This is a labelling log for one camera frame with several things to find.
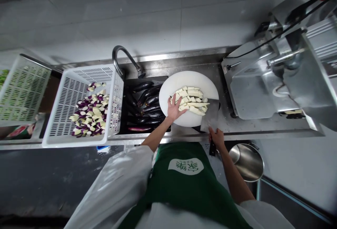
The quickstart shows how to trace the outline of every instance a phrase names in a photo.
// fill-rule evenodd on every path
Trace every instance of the plastic basket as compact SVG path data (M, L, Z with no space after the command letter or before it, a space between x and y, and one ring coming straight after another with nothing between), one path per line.
M0 72L7 69L0 66ZM18 56L0 91L0 126L35 122L51 70Z
M87 91L89 83L105 82L105 87ZM113 64L70 68L63 72L53 109L42 141L43 147L74 147L104 145L109 136L117 134L123 100L122 78L116 73ZM76 111L75 105L85 97L97 94L102 89L109 94L108 116L105 133L93 137L71 136L75 123L69 117Z

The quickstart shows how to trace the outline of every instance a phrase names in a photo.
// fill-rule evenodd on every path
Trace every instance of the metal bucket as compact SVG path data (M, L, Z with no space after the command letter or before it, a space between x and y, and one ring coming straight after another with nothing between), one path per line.
M233 163L246 182L256 182L263 175L264 162L253 144L237 144L229 151Z

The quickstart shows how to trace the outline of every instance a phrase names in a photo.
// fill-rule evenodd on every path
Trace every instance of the stainless steel counter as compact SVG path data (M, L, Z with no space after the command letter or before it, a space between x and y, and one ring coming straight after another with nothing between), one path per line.
M240 118L232 118L231 113L233 109L220 64L223 56L231 51L232 49L222 48L146 56L135 58L135 60L140 62L140 65L144 68L146 77L170 76L180 71L192 70L210 78L219 92L221 103L219 128L225 133L225 140L324 136L321 126L309 117L306 119L286 119L276 113L268 119L242 120ZM126 71L126 79L137 78L137 71L128 59L119 59L118 62L120 63L120 67ZM112 63L112 60L69 64L58 66L58 68L107 63ZM0 141L0 150L41 148L41 139L38 138L41 131L41 121L38 123L35 129L36 133L31 139L27 141ZM115 135L109 138L107 145L136 145L142 143L147 136L148 133ZM199 133L189 127L173 124L171 131L165 133L161 143L176 141L207 142L207 140L207 134Z

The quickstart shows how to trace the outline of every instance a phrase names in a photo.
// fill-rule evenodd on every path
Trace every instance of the electrical cord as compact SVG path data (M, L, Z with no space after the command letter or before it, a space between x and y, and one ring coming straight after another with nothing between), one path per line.
M265 43L263 43L263 44L261 44L261 45L255 47L254 49L252 49L252 50L250 50L250 51L248 51L248 52L246 52L246 53L243 53L243 54L241 54L241 55L239 55L239 56L236 56L236 57L225 57L224 59L237 59L237 58L240 58L240 57L242 57L242 56L245 56L245 55L247 55L247 54L249 54L249 53L251 53L251 52L254 52L255 50L261 48L262 46L264 46L264 45L266 45L266 44L268 44L268 43L270 43L270 42L273 41L274 39L278 38L278 37L281 36L282 34L284 34L284 33L286 33L287 31L289 31L289 30L290 30L291 28L293 28L295 25L297 25L297 24L299 24L300 22L302 22L305 18L307 18L309 15L311 15L311 14L314 13L316 10L318 10L320 7L322 7L324 4L326 4L328 1L330 1L330 0L324 0L324 1L322 1L322 2L321 2L320 4L318 4L315 8L313 8L311 11L309 11L305 16L303 16L302 19L296 21L296 23L290 25L287 29L285 29L284 31L280 32L279 34L277 34L276 36L272 37L271 39L267 40Z

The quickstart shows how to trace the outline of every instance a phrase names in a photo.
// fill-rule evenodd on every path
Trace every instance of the knife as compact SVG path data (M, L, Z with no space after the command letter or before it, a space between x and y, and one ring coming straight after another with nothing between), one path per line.
M216 132L218 128L219 100L208 99L208 103L208 109L205 116L202 118L200 130L209 133L210 131L208 128L212 127L212 129ZM216 155L216 146L212 138L210 143L210 155Z

